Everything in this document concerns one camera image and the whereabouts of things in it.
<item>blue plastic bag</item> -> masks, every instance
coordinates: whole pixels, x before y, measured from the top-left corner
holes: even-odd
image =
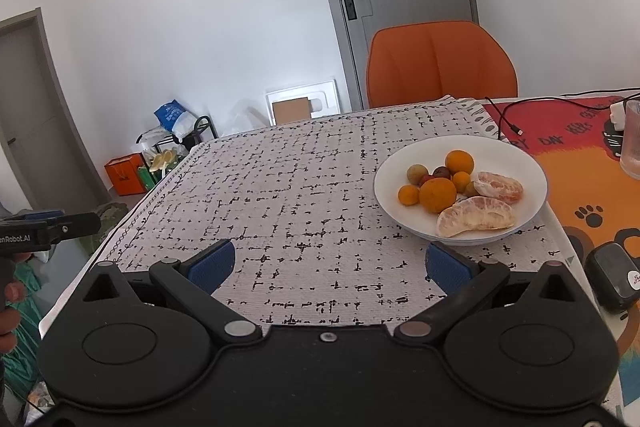
[[[197,119],[180,105],[177,100],[165,103],[154,115],[158,117],[160,125],[172,133],[180,142],[193,131]]]

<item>white plate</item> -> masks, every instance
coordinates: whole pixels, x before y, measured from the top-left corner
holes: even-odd
[[[444,165],[444,158],[452,150],[467,151],[473,156],[475,172],[495,172],[515,178],[522,184],[524,197],[513,205],[516,225],[512,229],[473,230],[443,239],[436,236],[438,216],[428,213],[420,204],[404,206],[398,201],[398,189],[408,184],[406,170],[411,165],[421,164],[433,172]],[[524,227],[545,204],[547,185],[540,165],[517,147],[497,139],[460,135],[439,136],[412,143],[392,154],[378,168],[373,192],[382,210],[404,229],[431,241],[471,247],[498,241]]]

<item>cardboard box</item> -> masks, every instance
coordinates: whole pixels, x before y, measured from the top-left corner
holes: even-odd
[[[273,116],[277,125],[309,120],[311,118],[309,99],[305,97],[273,102]]]

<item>black charging cable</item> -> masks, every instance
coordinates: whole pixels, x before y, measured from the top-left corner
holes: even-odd
[[[504,123],[507,124],[509,126],[509,128],[518,136],[522,136],[522,129],[520,127],[518,127],[517,125],[514,125],[513,123],[511,123],[509,120],[507,120],[504,116],[504,111],[500,111],[500,109],[498,108],[497,105],[495,105],[494,101],[492,99],[490,99],[489,97],[486,98],[488,100],[488,102],[494,107],[494,109],[498,112],[498,114],[500,115],[500,120],[504,120]],[[500,123],[498,124],[498,140],[500,139]]]
[[[585,91],[585,92],[580,92],[580,93],[573,93],[573,94],[564,94],[563,96],[580,96],[583,94],[594,94],[594,93],[604,93],[604,92],[622,92],[622,91],[631,91],[631,90],[639,90],[640,87],[628,87],[625,89],[607,89],[607,90],[594,90],[594,91]],[[616,103],[620,103],[620,102],[626,102],[627,100],[632,100],[635,98],[638,98],[640,96],[640,92],[636,92],[633,93],[632,95],[626,96],[625,98],[623,98],[622,100],[619,100]],[[498,114],[500,115],[500,118],[498,119],[498,140],[502,139],[502,122],[506,123],[510,129],[517,134],[518,136],[522,135],[522,130],[517,126],[514,125],[512,123],[510,123],[507,119],[506,119],[506,114],[507,111],[513,107],[514,105],[518,105],[521,103],[526,103],[526,102],[538,102],[541,100],[559,100],[560,102],[566,102],[566,103],[570,103],[572,105],[577,105],[577,107],[581,107],[584,109],[591,109],[592,111],[604,111],[604,110],[609,110],[611,108],[611,105],[606,105],[605,107],[594,107],[592,105],[586,105],[584,103],[580,103],[580,102],[576,102],[575,100],[571,100],[570,98],[560,98],[559,96],[539,96],[539,97],[535,97],[535,98],[523,98],[522,100],[516,100],[515,102],[511,102],[508,103],[504,109],[502,111],[500,111],[500,109],[498,109],[497,105],[495,105],[495,103],[493,102],[493,100],[491,100],[490,98],[487,98],[488,102],[495,108],[495,110],[498,112]]]

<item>metal screw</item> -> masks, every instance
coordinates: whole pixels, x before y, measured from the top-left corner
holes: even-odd
[[[255,324],[249,321],[232,321],[225,326],[225,331],[232,337],[247,337],[255,331],[255,327]]]
[[[325,331],[324,333],[320,333],[320,340],[323,342],[335,342],[338,340],[338,335],[330,331]]]
[[[400,324],[400,331],[408,337],[426,337],[431,333],[431,326],[422,321],[409,321]]]

